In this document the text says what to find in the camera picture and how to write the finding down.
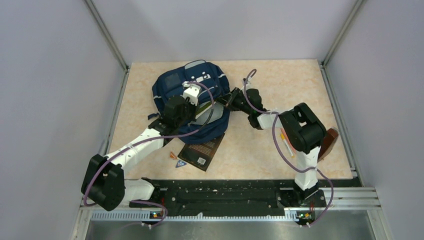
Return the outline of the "black paperback book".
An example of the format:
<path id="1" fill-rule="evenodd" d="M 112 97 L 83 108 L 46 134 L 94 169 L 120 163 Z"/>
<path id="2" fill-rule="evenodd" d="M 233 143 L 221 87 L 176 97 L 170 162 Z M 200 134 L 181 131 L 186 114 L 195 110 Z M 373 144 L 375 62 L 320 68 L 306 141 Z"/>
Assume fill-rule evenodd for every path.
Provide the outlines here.
<path id="1" fill-rule="evenodd" d="M 204 172 L 211 164 L 225 134 L 201 144 L 185 144 L 177 157 Z"/>

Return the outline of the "blue landscape cover book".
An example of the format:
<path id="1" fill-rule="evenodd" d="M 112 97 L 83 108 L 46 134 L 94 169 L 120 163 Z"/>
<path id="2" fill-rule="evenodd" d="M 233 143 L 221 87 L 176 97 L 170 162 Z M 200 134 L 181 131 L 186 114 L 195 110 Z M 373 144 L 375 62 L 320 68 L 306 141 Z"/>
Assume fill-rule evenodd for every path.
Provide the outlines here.
<path id="1" fill-rule="evenodd" d="M 209 109 L 214 107 L 214 103 L 212 103 L 211 101 L 202 103 L 200 105 L 200 107 L 197 109 L 196 113 L 195 113 L 195 119 L 198 119 L 201 115 L 203 115 L 206 111 L 208 111 Z"/>

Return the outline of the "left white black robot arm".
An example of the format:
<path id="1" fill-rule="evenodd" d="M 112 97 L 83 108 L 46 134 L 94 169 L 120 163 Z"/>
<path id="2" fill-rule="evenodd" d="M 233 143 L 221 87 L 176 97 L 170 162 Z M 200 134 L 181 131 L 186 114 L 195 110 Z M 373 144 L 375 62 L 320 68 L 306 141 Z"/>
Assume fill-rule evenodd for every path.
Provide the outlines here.
<path id="1" fill-rule="evenodd" d="M 179 128 L 195 119 L 198 108 L 197 97 L 172 96 L 160 117 L 138 137 L 105 156 L 94 155 L 88 162 L 81 185 L 83 204 L 86 207 L 98 205 L 106 211 L 114 210 L 126 193 L 126 172 L 172 139 L 180 138 Z"/>

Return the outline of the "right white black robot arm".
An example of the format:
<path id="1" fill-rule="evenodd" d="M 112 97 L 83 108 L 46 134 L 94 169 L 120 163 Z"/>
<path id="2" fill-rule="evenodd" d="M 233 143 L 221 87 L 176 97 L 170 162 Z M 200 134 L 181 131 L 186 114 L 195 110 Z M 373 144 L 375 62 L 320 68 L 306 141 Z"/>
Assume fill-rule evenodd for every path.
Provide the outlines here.
<path id="1" fill-rule="evenodd" d="M 255 129 L 284 130 L 286 139 L 296 152 L 293 200 L 299 206 L 307 206 L 319 189 L 316 167 L 327 135 L 327 130 L 312 109 L 301 102 L 285 111 L 267 110 L 263 107 L 259 90 L 255 88 L 235 88 L 217 101 L 231 111 L 246 113 Z"/>

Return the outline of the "small orange eraser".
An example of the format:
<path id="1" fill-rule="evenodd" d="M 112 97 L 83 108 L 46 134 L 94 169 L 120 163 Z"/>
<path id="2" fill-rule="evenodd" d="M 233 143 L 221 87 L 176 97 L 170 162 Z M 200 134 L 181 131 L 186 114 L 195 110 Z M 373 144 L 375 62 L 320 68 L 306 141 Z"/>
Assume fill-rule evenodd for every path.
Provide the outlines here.
<path id="1" fill-rule="evenodd" d="M 177 160 L 178 159 L 178 157 L 172 151 L 170 152 L 169 157 L 171 159 L 174 159 L 174 160 Z"/>

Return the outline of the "blue triangular eraser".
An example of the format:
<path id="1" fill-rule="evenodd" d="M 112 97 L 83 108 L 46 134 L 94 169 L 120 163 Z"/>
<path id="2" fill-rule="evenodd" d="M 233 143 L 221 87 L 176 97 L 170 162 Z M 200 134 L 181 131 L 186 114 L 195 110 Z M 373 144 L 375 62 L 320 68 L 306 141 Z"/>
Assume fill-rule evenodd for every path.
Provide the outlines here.
<path id="1" fill-rule="evenodd" d="M 180 168 L 180 167 L 184 167 L 184 166 L 186 166 L 187 165 L 187 163 L 186 162 L 184 162 L 184 161 L 182 161 L 182 160 L 178 160 L 177 161 L 177 163 L 176 163 L 176 168 Z"/>

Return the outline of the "white yellow marker pen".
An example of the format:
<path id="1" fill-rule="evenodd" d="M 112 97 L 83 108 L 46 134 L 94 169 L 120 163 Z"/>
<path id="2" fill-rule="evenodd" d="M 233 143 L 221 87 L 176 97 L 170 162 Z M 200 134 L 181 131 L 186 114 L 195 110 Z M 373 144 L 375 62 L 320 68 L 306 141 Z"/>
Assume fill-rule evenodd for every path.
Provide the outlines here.
<path id="1" fill-rule="evenodd" d="M 291 158 L 294 158 L 295 157 L 295 153 L 293 152 L 292 147 L 290 147 L 285 141 L 283 141 L 283 143 L 284 143 L 287 151 L 289 152 L 290 157 Z"/>

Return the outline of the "brown leather pouch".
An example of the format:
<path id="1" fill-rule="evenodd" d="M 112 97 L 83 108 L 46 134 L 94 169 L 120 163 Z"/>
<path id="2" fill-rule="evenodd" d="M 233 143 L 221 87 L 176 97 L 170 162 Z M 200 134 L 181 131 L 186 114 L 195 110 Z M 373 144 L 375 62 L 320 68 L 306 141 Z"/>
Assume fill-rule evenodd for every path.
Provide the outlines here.
<path id="1" fill-rule="evenodd" d="M 321 162 L 327 157 L 334 148 L 338 138 L 339 138 L 339 130 L 336 127 L 331 127 L 327 130 L 326 136 L 323 139 L 317 162 Z"/>

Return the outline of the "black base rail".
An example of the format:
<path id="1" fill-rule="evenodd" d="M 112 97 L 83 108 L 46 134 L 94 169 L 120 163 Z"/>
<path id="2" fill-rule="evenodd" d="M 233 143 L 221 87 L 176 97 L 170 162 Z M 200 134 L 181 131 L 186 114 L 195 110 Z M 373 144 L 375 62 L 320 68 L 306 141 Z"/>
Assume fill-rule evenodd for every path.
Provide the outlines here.
<path id="1" fill-rule="evenodd" d="M 283 216 L 285 208 L 324 208 L 324 192 L 301 198 L 293 180 L 151 180 L 150 202 L 168 210 L 169 217 Z"/>

